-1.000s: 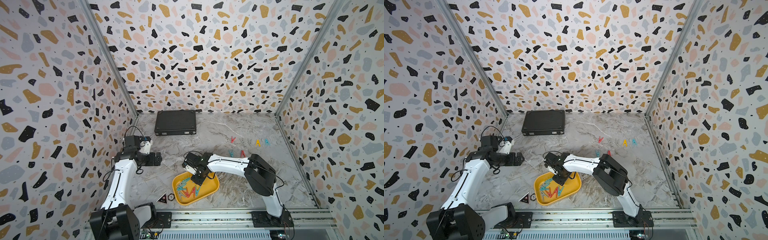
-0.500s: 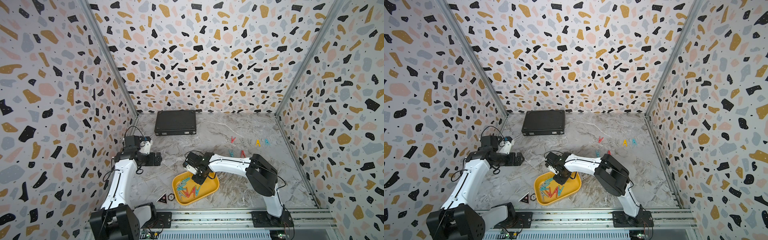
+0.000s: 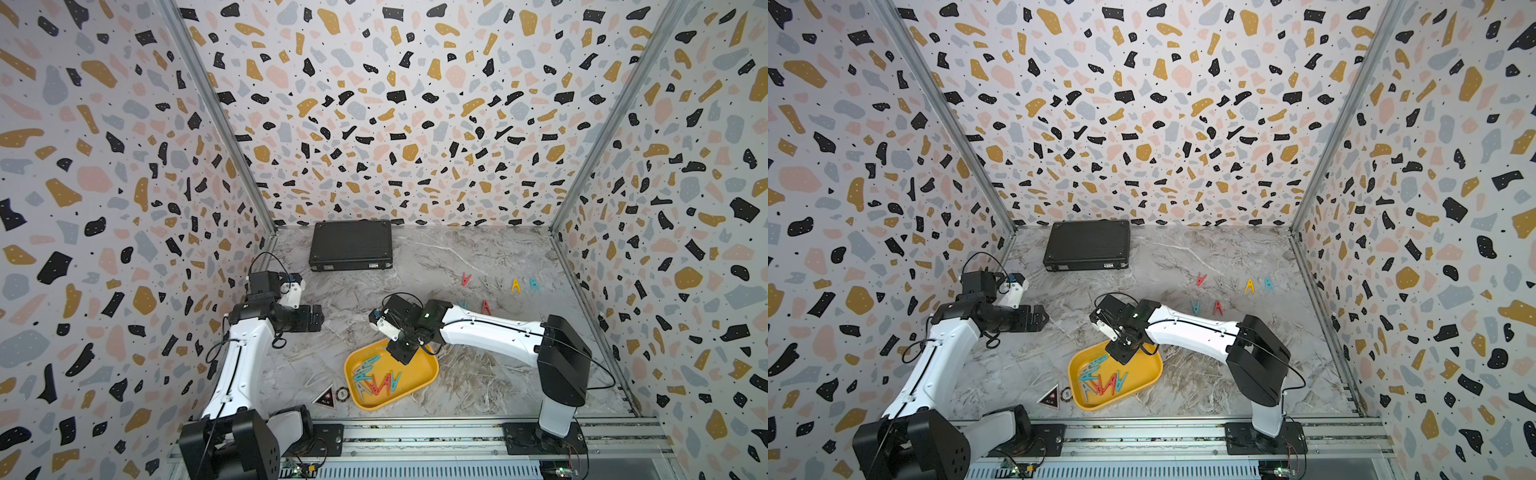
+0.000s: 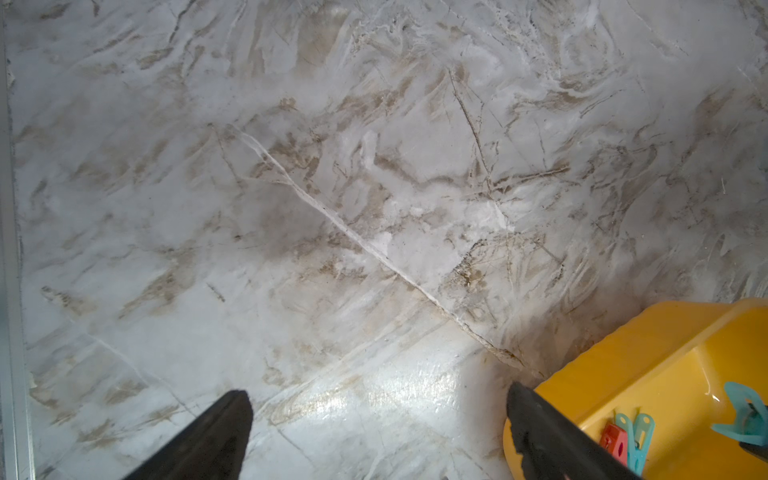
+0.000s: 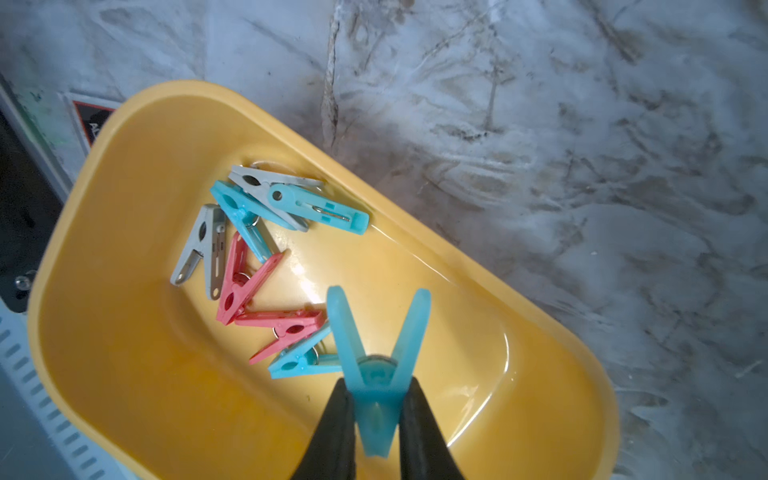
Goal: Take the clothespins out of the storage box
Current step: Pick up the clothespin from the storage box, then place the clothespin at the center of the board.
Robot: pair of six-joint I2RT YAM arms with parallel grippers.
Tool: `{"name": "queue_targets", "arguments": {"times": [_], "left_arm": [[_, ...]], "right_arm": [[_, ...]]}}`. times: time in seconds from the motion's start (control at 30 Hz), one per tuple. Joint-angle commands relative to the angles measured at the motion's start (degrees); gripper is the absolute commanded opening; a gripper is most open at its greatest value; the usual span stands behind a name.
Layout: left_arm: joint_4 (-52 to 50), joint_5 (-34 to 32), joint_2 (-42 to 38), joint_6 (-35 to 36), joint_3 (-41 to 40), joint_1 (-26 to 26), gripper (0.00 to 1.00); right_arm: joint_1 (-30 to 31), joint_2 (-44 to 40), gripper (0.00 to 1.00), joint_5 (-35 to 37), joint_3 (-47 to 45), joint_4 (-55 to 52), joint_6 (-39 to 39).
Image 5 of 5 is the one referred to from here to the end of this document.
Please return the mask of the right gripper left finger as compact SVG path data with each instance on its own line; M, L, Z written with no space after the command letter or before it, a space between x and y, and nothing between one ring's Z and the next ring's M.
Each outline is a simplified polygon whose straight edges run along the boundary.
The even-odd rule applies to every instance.
M355 479L355 444L354 398L339 379L291 479Z

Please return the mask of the teal translucent clothespin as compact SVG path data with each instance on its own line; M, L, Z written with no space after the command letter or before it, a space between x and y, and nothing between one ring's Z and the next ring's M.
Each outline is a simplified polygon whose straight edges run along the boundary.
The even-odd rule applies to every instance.
M327 314L364 453L386 458L394 440L402 405L431 314L432 296L415 293L392 353L369 355L359 335L347 297L340 286L327 291Z

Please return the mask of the yellow plastic storage tray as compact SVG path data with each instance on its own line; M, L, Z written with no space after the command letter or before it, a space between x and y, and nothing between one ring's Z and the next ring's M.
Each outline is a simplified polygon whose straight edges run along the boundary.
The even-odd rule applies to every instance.
M35 368L83 433L146 479L286 479L336 382L274 380L270 338L216 320L204 272L170 283L210 189L263 160L364 210L362 236L273 227L284 252L256 310L324 305L341 286L366 350L388 354L415 292L432 311L415 375L469 479L607 479L620 446L611 382L569 330L246 98L173 81L108 119L29 301Z

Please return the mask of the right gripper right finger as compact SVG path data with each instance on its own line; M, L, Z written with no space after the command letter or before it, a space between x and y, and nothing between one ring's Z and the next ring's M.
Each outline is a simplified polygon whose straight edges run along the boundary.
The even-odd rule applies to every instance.
M402 479L464 479L416 377L403 399L399 442Z

